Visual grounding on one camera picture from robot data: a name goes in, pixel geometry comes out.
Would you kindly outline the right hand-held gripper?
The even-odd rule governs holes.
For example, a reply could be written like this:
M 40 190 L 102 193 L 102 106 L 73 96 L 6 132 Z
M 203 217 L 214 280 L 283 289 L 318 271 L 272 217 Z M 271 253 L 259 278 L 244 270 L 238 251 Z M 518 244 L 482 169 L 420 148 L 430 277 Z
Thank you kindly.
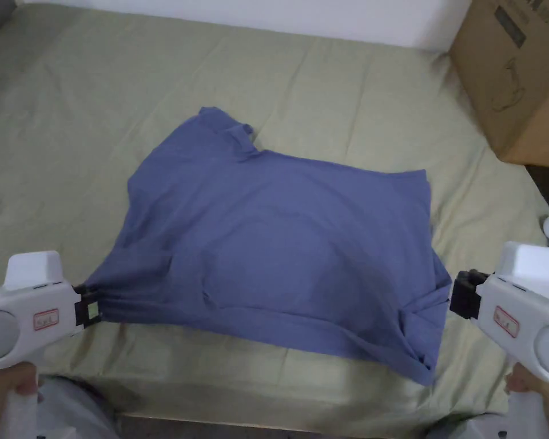
M 491 274 L 457 274 L 450 310 L 549 382 L 549 247 L 508 242 Z

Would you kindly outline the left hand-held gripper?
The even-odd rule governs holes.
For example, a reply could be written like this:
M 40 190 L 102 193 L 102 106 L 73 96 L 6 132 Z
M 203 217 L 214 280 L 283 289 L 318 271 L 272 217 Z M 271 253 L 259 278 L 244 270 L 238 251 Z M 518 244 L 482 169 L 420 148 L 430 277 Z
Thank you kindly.
M 38 366 L 48 346 L 101 321 L 98 300 L 65 280 L 58 252 L 15 254 L 0 286 L 0 370 Z

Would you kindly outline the person's right hand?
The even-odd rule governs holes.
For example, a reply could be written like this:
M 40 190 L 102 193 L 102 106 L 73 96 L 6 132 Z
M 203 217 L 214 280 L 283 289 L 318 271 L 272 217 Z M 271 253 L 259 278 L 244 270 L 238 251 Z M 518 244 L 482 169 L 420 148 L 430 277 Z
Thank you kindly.
M 534 392 L 545 398 L 549 395 L 549 383 L 530 372 L 525 366 L 517 362 L 511 372 L 505 376 L 505 392 L 529 393 Z

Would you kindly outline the person's left hand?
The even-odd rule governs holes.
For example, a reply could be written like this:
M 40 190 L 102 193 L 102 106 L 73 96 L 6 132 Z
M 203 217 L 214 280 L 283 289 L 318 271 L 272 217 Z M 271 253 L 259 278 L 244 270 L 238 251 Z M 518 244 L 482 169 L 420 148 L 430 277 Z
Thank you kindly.
M 37 369 L 29 362 L 22 362 L 0 370 L 0 421 L 11 392 L 23 397 L 38 399 Z

